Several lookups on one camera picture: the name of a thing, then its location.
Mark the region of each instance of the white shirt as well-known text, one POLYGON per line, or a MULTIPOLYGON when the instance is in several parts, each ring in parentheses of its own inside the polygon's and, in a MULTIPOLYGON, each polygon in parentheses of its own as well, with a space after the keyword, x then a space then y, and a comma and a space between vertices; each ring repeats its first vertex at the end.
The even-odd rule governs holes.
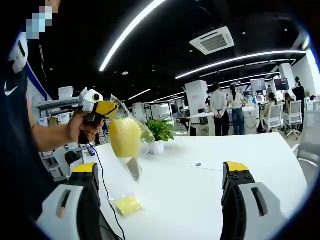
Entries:
POLYGON ((214 91, 210 98, 210 108, 215 116, 223 116, 227 110, 227 95, 219 90, 214 91))
POLYGON ((232 95, 232 93, 228 96, 228 102, 231 103, 232 109, 242 108, 243 101, 244 101, 244 97, 239 92, 235 93, 235 100, 234 100, 234 96, 232 95))

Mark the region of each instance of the hand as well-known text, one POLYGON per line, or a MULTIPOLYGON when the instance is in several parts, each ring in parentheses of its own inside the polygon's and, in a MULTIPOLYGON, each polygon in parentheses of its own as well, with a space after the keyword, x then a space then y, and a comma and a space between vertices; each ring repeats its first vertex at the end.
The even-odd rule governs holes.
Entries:
POLYGON ((85 120, 86 115, 88 114, 82 112, 81 110, 77 110, 74 112, 67 127, 67 134, 70 137, 71 143, 79 142, 80 130, 84 131, 84 134, 86 135, 90 143, 94 142, 96 139, 96 134, 104 125, 103 122, 101 122, 97 126, 84 125, 83 122, 85 120))

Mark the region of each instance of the woman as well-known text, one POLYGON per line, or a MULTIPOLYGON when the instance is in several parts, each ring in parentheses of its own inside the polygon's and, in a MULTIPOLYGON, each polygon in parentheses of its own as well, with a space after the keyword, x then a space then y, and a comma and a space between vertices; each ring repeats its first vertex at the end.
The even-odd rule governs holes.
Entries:
POLYGON ((210 98, 210 109, 214 113, 215 135, 229 135, 229 115, 227 113, 227 96, 221 92, 219 83, 214 82, 212 85, 210 98))
POLYGON ((229 95, 227 107, 231 103, 234 135, 245 135, 245 117, 242 106, 246 105, 246 102, 241 93, 236 92, 234 85, 230 85, 230 92, 232 94, 229 95))
POLYGON ((302 113, 302 124, 299 126, 299 132, 302 133, 304 130, 304 119, 305 119, 305 88, 301 85, 299 77, 295 78, 295 87, 292 88, 293 94, 296 96, 297 101, 301 101, 301 113, 302 113))
POLYGON ((290 96, 289 93, 284 94, 285 104, 284 104, 284 113, 289 114, 290 111, 290 103, 295 100, 290 96))
POLYGON ((268 98, 269 98, 269 103, 265 107, 265 110, 263 113, 265 118, 268 118, 271 106, 278 105, 276 95, 273 92, 269 93, 268 98))

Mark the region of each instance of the black ceiling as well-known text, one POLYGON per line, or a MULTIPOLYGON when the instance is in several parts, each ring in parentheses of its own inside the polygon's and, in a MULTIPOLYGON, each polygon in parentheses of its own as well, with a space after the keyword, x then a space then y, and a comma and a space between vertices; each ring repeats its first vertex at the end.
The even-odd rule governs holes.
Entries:
MULTIPOLYGON (((302 57, 300 54, 255 57, 175 79, 223 60, 290 50, 301 30, 285 10, 270 1, 167 0, 137 26, 105 71, 99 72, 118 37, 151 2, 91 0, 82 4, 63 0, 59 13, 53 15, 52 27, 47 27, 39 40, 29 41, 29 63, 49 95, 57 98, 58 88, 65 86, 73 86, 76 92, 84 87, 95 87, 106 97, 112 93, 121 100, 127 100, 151 89, 134 99, 134 102, 149 102, 180 93, 184 84, 214 71, 254 62, 299 60, 302 57), (204 55, 190 45, 192 39, 224 26, 230 30, 234 47, 204 55), (39 45, 42 47, 46 77, 41 68, 39 45)), ((268 62, 201 79, 209 85, 269 73, 275 66, 276 62, 268 62)))

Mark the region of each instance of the man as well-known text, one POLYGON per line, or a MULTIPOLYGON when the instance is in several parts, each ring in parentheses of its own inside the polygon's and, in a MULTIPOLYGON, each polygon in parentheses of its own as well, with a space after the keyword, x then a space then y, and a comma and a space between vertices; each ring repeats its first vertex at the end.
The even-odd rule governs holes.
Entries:
POLYGON ((208 97, 205 100, 205 104, 210 107, 210 96, 211 96, 211 91, 206 91, 206 94, 208 94, 208 97))
POLYGON ((212 86, 213 94, 210 99, 210 109, 214 113, 215 135, 229 135, 230 122, 227 112, 227 95, 221 92, 219 83, 214 82, 212 86))
MULTIPOLYGON (((53 13, 59 5, 59 0, 46 1, 46 6, 52 7, 53 13)), ((11 46, 16 43, 16 39, 17 35, 12 35, 11 46)), ((1 62, 4 63, 0 65, 0 85, 2 86, 0 152, 3 170, 1 172, 5 181, 2 190, 6 197, 1 198, 1 205, 4 211, 6 209, 11 211, 8 214, 2 214, 8 217, 6 223, 8 225, 14 223, 16 219, 35 222, 42 213, 44 200, 57 187, 38 152, 47 152, 68 143, 78 142, 80 130, 85 132, 90 142, 93 142, 95 134, 102 125, 97 127, 83 125, 86 114, 79 110, 74 113, 69 124, 55 127, 38 125, 34 120, 28 98, 25 65, 19 72, 14 70, 16 61, 9 62, 7 54, 2 55, 2 53, 3 51, 1 51, 1 62)))
POLYGON ((182 123, 183 126, 185 126, 186 130, 188 131, 189 127, 187 123, 189 123, 190 120, 187 119, 186 112, 182 106, 179 108, 178 119, 180 120, 180 123, 182 123))
POLYGON ((266 99, 269 100, 269 94, 273 93, 271 86, 268 85, 268 88, 266 89, 266 99))

